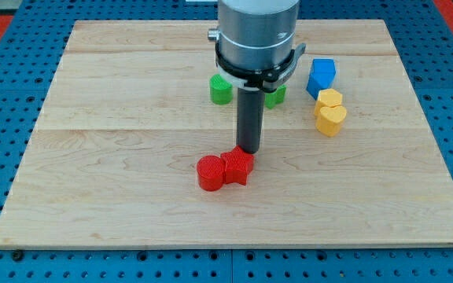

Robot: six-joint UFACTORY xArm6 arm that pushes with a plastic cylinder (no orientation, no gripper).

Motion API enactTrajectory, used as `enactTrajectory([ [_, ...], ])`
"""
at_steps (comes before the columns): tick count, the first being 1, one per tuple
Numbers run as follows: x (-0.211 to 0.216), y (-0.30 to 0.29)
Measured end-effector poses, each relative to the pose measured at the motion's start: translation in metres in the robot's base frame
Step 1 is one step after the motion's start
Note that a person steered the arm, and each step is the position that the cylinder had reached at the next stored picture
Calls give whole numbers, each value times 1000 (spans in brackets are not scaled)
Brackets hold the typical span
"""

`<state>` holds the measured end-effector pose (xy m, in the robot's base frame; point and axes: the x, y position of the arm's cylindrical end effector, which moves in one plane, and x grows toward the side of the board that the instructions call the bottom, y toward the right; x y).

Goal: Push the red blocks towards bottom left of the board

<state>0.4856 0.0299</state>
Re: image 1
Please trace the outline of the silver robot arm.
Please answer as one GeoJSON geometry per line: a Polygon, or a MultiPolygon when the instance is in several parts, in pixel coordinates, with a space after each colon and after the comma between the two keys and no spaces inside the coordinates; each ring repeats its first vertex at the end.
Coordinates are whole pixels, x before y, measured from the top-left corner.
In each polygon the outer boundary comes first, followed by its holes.
{"type": "Polygon", "coordinates": [[[219,74],[237,88],[276,91],[296,70],[306,45],[293,45],[299,0],[219,0],[215,43],[219,74]]]}

